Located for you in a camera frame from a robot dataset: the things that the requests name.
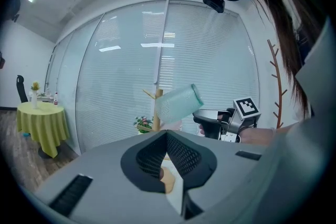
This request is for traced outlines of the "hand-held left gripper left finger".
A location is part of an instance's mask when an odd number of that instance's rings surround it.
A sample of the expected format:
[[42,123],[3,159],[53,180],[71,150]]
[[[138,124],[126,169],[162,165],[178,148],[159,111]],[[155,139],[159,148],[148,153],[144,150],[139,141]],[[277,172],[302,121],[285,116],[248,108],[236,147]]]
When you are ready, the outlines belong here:
[[35,195],[69,218],[179,218],[160,181],[165,135],[97,146],[52,174]]

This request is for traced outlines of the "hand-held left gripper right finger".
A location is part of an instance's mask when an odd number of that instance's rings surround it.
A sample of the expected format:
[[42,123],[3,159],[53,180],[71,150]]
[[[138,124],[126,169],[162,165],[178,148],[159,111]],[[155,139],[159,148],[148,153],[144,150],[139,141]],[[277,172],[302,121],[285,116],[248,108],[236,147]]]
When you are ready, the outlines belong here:
[[180,214],[167,219],[274,219],[275,176],[284,151],[280,136],[265,147],[216,141],[168,130],[168,146],[190,150],[200,160],[183,176]]

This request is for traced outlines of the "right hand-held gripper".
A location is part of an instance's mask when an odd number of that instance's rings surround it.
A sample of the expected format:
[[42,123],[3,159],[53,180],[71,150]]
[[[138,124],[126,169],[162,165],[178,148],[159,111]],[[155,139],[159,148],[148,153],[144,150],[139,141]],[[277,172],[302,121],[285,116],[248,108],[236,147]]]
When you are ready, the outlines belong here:
[[251,97],[233,100],[233,107],[226,111],[199,109],[193,121],[199,124],[206,138],[225,142],[240,142],[241,131],[256,128],[261,112]]

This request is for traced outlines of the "teal textured cup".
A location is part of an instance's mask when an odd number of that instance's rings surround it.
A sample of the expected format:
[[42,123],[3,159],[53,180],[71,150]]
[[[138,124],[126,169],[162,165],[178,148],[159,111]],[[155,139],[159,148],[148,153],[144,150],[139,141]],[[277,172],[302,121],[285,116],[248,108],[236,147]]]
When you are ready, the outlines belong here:
[[155,102],[158,118],[164,123],[173,123],[191,115],[204,105],[195,84],[172,90]]

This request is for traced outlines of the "wooden cup rack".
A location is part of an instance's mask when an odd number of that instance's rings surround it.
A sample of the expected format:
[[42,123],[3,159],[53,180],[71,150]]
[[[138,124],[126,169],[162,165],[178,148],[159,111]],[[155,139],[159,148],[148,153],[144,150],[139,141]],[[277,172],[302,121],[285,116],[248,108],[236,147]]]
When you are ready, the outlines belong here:
[[[157,99],[163,95],[162,89],[156,89],[155,94],[152,94],[145,89],[143,89],[143,92],[145,92],[149,97],[151,97],[154,100],[154,104],[156,104]],[[148,127],[140,126],[139,124],[136,125],[136,128],[139,128],[140,130],[144,130],[148,132],[153,132],[153,131],[157,132],[160,130],[160,124],[161,124],[161,120],[157,115],[156,109],[154,109],[152,129],[149,129]],[[164,166],[160,167],[159,179],[160,179],[160,182],[164,184],[165,193],[166,194],[171,193],[173,190],[174,184],[175,184],[175,177],[167,167],[164,167]]]

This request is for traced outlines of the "person's right forearm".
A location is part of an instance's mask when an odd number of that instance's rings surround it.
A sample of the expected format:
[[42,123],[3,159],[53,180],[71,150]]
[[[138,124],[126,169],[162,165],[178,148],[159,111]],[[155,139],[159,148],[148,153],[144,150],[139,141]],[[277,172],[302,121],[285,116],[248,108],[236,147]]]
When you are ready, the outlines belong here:
[[274,129],[260,129],[249,127],[240,132],[240,141],[246,144],[269,145],[276,135]]

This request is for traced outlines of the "glass partition with white blinds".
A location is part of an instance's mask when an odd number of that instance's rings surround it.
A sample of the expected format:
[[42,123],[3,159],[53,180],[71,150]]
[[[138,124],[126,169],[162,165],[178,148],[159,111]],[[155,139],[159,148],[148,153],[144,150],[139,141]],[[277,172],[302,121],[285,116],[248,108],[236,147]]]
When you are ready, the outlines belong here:
[[259,102],[257,63],[238,14],[168,0],[105,12],[60,39],[46,81],[77,154],[136,135],[135,119],[153,117],[149,93],[189,84],[206,109],[246,96]]

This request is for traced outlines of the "potted flower plant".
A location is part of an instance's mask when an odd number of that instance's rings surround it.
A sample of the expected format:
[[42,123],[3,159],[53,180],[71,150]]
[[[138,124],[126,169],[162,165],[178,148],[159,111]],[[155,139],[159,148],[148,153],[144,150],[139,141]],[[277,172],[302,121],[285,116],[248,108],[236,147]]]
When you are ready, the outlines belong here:
[[145,134],[151,132],[153,125],[153,118],[149,119],[146,116],[136,117],[133,125],[137,129],[138,134]]

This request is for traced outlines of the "round table with green cloth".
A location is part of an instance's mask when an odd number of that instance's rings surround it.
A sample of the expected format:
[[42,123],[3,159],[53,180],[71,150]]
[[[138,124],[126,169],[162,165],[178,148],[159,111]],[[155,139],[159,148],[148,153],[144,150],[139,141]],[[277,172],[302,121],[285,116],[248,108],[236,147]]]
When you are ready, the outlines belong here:
[[61,142],[69,138],[65,110],[59,105],[38,101],[34,109],[31,102],[21,103],[16,121],[17,130],[29,133],[31,139],[40,144],[42,152],[51,158],[58,155]]

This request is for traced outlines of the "reddish-brown coat rack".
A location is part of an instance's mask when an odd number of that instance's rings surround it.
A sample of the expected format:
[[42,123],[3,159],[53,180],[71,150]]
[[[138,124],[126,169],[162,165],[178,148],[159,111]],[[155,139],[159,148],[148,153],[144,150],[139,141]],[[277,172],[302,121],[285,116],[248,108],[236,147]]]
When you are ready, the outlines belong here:
[[277,112],[273,111],[273,115],[277,119],[276,128],[280,129],[283,127],[283,121],[282,121],[282,100],[284,94],[287,92],[287,89],[282,89],[282,83],[281,83],[281,74],[279,70],[279,64],[277,60],[277,54],[279,52],[279,48],[276,47],[275,44],[272,44],[271,41],[267,40],[268,47],[271,52],[272,59],[269,61],[270,64],[273,66],[275,73],[272,73],[271,76],[277,80],[277,86],[278,86],[278,101],[275,101],[274,104],[277,108]]

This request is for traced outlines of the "black high-back chair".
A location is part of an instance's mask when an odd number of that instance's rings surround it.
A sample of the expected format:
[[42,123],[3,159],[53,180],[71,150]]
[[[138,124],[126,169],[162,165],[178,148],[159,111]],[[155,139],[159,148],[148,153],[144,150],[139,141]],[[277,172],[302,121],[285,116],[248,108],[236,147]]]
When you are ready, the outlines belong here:
[[21,75],[17,76],[16,87],[17,87],[17,91],[18,91],[21,103],[28,102],[28,98],[27,98],[25,88],[24,88],[24,78],[23,78],[23,76],[21,76]]

